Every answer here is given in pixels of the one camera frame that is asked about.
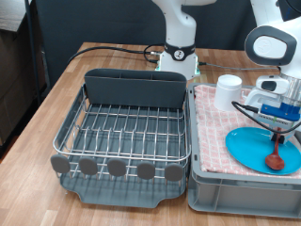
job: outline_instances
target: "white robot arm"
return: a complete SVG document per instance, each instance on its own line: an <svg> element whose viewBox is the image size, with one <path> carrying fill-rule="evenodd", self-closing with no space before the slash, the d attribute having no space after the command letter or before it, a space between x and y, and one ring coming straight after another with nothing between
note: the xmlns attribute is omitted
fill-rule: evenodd
<svg viewBox="0 0 301 226"><path fill-rule="evenodd" d="M166 45L160 55L160 71L183 74L187 80L196 75L198 57L195 54L197 23L182 11L182 6L204 6L216 0L152 0L166 18Z"/></svg>
<svg viewBox="0 0 301 226"><path fill-rule="evenodd" d="M246 39L246 54L259 65L278 66L281 74L257 80L246 105L257 107L260 112L248 113L271 128L288 130L300 122L301 17L283 22L277 0L251 3L258 27Z"/></svg>

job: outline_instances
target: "white mug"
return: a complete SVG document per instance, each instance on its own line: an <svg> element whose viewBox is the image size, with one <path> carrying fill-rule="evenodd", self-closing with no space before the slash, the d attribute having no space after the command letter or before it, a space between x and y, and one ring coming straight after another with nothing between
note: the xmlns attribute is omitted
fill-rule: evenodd
<svg viewBox="0 0 301 226"><path fill-rule="evenodd" d="M214 106L222 111L234 111L232 102L241 98L243 80L235 75L225 74L218 78Z"/></svg>

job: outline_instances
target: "blue plate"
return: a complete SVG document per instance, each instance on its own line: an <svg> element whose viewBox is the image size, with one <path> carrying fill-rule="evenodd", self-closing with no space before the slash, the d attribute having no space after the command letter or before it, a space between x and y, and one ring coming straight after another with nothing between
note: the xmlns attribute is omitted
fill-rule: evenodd
<svg viewBox="0 0 301 226"><path fill-rule="evenodd" d="M259 172L286 175L301 167L301 154L290 141L279 144L279 155L285 162L284 169L273 170L265 165L265 157L275 149L275 142L270 140L267 130L250 127L233 130L226 136L226 146L237 161Z"/></svg>

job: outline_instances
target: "wooden table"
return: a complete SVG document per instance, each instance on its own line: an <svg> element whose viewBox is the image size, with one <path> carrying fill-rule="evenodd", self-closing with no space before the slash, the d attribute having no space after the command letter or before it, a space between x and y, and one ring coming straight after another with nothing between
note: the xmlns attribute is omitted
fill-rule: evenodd
<svg viewBox="0 0 301 226"><path fill-rule="evenodd" d="M84 43L81 49L97 43ZM117 45L143 50L144 46ZM232 67L257 67L244 52L197 50L199 60ZM301 225L296 219L249 217L201 213L187 203L187 193L162 201L155 209L126 208L81 203L78 196L64 190L52 170L52 141L84 82L85 72L94 68L153 70L143 56L98 50L75 59L27 125L4 162L0 165L0 225L210 225L276 226ZM221 74L232 73L255 85L261 74L276 71L237 72L201 67L195 82L216 83Z"/></svg>

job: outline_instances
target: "pink patterned towel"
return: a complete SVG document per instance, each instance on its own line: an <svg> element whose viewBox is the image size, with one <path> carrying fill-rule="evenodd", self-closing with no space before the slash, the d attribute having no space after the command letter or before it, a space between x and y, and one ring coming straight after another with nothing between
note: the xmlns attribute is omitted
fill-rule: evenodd
<svg viewBox="0 0 301 226"><path fill-rule="evenodd" d="M245 95L250 89L242 90ZM226 135L240 127L259 127L239 111L223 112L214 107L215 88L200 85L195 87L198 124L198 146L200 148L200 168L202 171L221 172L252 176L275 177L258 173L236 161L226 147ZM295 137L291 142L300 150ZM285 178L301 179L301 170Z"/></svg>

